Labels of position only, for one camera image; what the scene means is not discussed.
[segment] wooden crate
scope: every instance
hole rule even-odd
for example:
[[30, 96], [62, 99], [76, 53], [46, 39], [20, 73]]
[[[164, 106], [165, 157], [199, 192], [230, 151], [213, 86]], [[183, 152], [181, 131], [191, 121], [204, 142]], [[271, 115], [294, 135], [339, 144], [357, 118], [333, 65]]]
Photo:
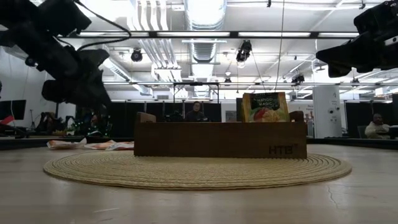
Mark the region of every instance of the wooden crate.
[[136, 123], [134, 154], [304, 159], [305, 131], [303, 122]]

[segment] white pillar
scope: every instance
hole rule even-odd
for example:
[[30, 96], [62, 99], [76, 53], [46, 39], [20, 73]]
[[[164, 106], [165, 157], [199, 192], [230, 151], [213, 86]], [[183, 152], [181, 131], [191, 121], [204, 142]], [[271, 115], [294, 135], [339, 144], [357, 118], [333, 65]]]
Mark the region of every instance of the white pillar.
[[340, 93], [338, 86], [313, 89], [315, 138], [341, 137]]

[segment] person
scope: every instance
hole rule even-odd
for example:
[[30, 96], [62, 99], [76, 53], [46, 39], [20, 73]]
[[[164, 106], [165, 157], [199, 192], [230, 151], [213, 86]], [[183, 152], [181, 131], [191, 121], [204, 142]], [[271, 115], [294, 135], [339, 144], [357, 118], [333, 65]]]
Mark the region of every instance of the person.
[[389, 125], [383, 123], [383, 117], [376, 113], [373, 115], [373, 121], [366, 127], [365, 129], [365, 135], [369, 139], [389, 139], [389, 136], [382, 136], [377, 133], [379, 132], [388, 132], [389, 131]]
[[200, 102], [195, 101], [193, 102], [193, 108], [185, 115], [186, 122], [197, 122], [203, 121], [205, 119], [205, 115], [200, 112]]

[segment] woven round mat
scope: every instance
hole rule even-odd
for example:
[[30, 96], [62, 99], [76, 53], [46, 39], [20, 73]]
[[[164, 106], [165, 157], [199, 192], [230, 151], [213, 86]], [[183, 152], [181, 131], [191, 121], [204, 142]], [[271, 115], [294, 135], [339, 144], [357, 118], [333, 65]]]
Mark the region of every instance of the woven round mat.
[[49, 161], [44, 171], [62, 179], [140, 189], [253, 189], [307, 184], [351, 172], [347, 162], [307, 159], [134, 157], [132, 151], [87, 152]]

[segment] chair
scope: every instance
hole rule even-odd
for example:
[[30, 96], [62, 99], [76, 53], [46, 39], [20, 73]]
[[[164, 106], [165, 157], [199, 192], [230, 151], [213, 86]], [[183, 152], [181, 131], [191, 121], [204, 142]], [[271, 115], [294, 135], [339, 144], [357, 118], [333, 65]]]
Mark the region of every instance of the chair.
[[358, 133], [359, 133], [359, 137], [360, 137], [361, 139], [366, 139], [366, 138], [368, 138], [368, 137], [366, 137], [366, 135], [365, 135], [365, 129], [366, 129], [366, 126], [358, 126]]

